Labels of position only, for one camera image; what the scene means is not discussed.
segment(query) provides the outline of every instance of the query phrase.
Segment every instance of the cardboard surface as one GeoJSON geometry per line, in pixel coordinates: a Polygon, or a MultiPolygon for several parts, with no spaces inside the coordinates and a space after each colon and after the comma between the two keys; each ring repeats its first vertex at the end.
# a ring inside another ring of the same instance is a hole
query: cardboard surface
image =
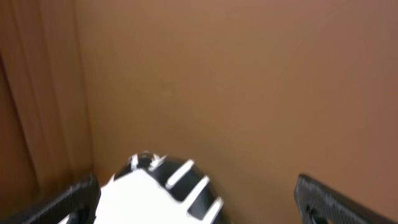
{"type": "Polygon", "coordinates": [[[235,223],[299,223],[306,172],[398,220],[398,4],[77,1],[95,170],[194,159],[235,223]]]}

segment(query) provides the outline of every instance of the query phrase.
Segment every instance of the brown background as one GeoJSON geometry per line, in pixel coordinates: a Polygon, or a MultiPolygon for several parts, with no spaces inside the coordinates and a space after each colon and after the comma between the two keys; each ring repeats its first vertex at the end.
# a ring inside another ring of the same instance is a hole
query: brown background
{"type": "Polygon", "coordinates": [[[2,211],[29,203],[12,185],[30,200],[92,168],[105,181],[149,150],[194,159],[235,223],[299,223],[300,172],[398,220],[395,0],[4,0],[0,11],[0,162],[25,164],[0,167],[2,211]]]}

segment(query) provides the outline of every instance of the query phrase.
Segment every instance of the black object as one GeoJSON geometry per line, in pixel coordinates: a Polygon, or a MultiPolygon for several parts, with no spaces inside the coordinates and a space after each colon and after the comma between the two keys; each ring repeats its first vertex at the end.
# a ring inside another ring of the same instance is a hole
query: black object
{"type": "MultiPolygon", "coordinates": [[[[199,170],[195,165],[188,171],[184,177],[182,177],[173,188],[167,189],[165,187],[167,179],[178,170],[186,160],[176,159],[172,157],[166,157],[162,163],[155,169],[150,169],[150,164],[154,159],[154,155],[149,152],[145,152],[137,155],[137,164],[134,163],[133,159],[130,161],[114,176],[114,181],[119,178],[133,172],[135,169],[143,169],[149,174],[154,180],[156,180],[160,186],[162,186],[176,201],[182,202],[196,186],[197,183],[205,176],[204,173],[199,170]]],[[[194,203],[188,209],[188,213],[193,217],[202,220],[206,215],[206,212],[210,209],[211,205],[218,197],[217,192],[211,185],[211,182],[201,191],[199,196],[196,198],[194,203]]],[[[226,215],[224,214],[223,208],[219,211],[217,217],[214,219],[213,224],[229,224],[226,215]]]]}
{"type": "Polygon", "coordinates": [[[303,224],[396,224],[307,175],[299,175],[294,197],[303,224]]]}
{"type": "Polygon", "coordinates": [[[34,205],[0,224],[59,223],[67,215],[68,224],[91,224],[94,223],[100,197],[98,181],[90,175],[52,200],[34,205]]]}

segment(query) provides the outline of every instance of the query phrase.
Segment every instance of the black and white striped object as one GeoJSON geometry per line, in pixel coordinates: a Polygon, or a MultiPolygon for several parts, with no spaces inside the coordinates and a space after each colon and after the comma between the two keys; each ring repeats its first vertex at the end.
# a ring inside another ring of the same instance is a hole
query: black and white striped object
{"type": "Polygon", "coordinates": [[[195,166],[193,160],[184,161],[167,156],[160,158],[148,152],[135,154],[114,175],[113,182],[123,181],[137,171],[144,171],[155,180],[157,185],[170,195],[170,200],[173,200],[173,205],[168,207],[175,207],[192,220],[195,219],[192,223],[230,223],[223,211],[223,199],[211,186],[210,178],[195,166]]]}

